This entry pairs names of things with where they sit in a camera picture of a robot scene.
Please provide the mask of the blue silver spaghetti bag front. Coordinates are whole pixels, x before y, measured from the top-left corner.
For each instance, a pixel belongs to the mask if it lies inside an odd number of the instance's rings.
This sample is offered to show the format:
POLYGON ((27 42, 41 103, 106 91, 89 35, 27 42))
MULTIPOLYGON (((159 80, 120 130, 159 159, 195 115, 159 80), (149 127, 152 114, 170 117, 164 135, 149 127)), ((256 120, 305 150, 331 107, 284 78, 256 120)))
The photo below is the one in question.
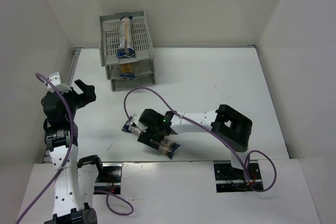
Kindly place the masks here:
MULTIPOLYGON (((148 133, 148 134, 149 133, 154 133, 154 132, 150 131, 149 129, 141 130, 138 126, 131 125, 130 121, 126 121, 126 123, 124 124, 124 126, 122 128, 122 131, 127 132, 127 133, 132 133, 133 135, 135 135, 137 137, 137 141, 138 141, 138 137, 142 133, 148 133)), ((163 155, 167 156, 169 159, 172 159, 175 151, 179 147, 180 147, 180 144, 177 144, 174 141, 170 141, 164 136, 164 139, 160 143, 159 149, 157 151, 159 151, 163 155)))

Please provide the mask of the blue orange spaghetti bag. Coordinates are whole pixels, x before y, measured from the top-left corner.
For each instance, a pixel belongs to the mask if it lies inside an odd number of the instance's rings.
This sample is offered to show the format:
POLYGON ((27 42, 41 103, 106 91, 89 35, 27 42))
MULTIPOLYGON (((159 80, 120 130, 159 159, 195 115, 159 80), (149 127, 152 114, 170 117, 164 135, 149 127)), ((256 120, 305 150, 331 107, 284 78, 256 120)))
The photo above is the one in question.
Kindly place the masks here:
POLYGON ((132 65, 130 63, 125 63, 120 65, 120 78, 126 80, 135 80, 136 76, 133 72, 132 65))
POLYGON ((132 16, 123 16, 120 19, 117 58, 135 58, 132 38, 132 18, 132 16))

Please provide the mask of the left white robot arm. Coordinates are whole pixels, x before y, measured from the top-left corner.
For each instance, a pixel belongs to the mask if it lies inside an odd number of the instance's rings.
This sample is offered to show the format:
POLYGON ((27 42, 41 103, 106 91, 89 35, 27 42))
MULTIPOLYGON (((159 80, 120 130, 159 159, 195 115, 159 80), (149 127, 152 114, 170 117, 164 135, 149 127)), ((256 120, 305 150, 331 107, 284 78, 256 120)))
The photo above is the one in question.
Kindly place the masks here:
POLYGON ((76 111, 96 100, 94 86, 76 80, 82 91, 77 93, 54 73, 45 81, 47 93, 42 98, 46 119, 45 144, 55 171, 54 207, 49 223, 97 223, 92 206, 94 186, 102 163, 97 155, 78 159, 76 111))

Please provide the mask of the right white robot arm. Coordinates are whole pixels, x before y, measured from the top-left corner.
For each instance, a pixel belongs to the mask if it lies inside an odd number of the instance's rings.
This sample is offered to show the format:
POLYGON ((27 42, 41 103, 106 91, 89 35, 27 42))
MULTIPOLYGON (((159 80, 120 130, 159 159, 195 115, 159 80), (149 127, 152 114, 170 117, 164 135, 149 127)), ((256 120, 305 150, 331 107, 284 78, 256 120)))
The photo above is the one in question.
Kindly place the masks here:
POLYGON ((156 148, 170 135, 183 133, 209 133, 231 151, 231 166, 243 170, 248 161, 248 142, 252 121, 226 104, 217 110, 203 113, 167 111, 164 115, 153 109, 145 109, 134 120, 144 136, 141 142, 156 148))

